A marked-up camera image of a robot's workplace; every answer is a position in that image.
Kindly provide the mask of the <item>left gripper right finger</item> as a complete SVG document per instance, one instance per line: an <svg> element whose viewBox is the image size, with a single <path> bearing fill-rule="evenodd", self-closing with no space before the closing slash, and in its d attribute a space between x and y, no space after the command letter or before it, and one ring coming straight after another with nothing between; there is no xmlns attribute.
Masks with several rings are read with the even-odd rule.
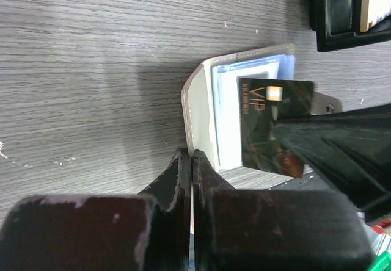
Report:
<svg viewBox="0 0 391 271"><path fill-rule="evenodd" d="M193 157L196 270L367 270L355 207L331 191L239 190Z"/></svg>

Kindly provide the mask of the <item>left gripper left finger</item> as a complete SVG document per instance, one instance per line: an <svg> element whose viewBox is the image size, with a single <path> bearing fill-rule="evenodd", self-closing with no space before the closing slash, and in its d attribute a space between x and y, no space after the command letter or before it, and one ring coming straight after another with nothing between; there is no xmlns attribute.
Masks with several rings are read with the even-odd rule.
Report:
<svg viewBox="0 0 391 271"><path fill-rule="evenodd" d="M191 158L129 195L23 198L1 228L2 270L187 270Z"/></svg>

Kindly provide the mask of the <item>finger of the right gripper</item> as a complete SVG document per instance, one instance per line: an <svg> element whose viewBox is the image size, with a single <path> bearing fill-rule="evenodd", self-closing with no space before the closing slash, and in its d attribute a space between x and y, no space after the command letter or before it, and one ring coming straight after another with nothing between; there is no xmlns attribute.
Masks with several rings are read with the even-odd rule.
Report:
<svg viewBox="0 0 391 271"><path fill-rule="evenodd" d="M365 213L390 212L390 105L280 120L277 140Z"/></svg>

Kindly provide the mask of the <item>black VIP credit card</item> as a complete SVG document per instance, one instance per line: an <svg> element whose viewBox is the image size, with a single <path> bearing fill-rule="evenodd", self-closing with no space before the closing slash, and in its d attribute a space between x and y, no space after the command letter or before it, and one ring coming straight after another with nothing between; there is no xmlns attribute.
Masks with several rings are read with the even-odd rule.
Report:
<svg viewBox="0 0 391 271"><path fill-rule="evenodd" d="M300 178L304 163L272 133L277 121L311 114L312 81L239 78L243 167Z"/></svg>

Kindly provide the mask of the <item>grey leather card holder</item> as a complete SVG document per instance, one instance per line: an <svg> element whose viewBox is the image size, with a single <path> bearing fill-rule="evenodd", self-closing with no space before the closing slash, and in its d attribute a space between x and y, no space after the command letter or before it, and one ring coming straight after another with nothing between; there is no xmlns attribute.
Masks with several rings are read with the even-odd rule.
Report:
<svg viewBox="0 0 391 271"><path fill-rule="evenodd" d="M203 151L216 171L243 167L238 79L297 80L294 66L291 43L204 60L181 93L189 152ZM339 99L314 91L310 115L342 110Z"/></svg>

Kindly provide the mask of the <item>black card box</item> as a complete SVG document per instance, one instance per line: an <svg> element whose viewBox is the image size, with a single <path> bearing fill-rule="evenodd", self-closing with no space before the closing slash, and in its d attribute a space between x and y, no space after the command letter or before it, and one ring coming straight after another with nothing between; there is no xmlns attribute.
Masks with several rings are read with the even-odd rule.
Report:
<svg viewBox="0 0 391 271"><path fill-rule="evenodd" d="M390 15L366 32L360 31L361 0L309 0L310 27L317 50L330 52L390 40Z"/></svg>

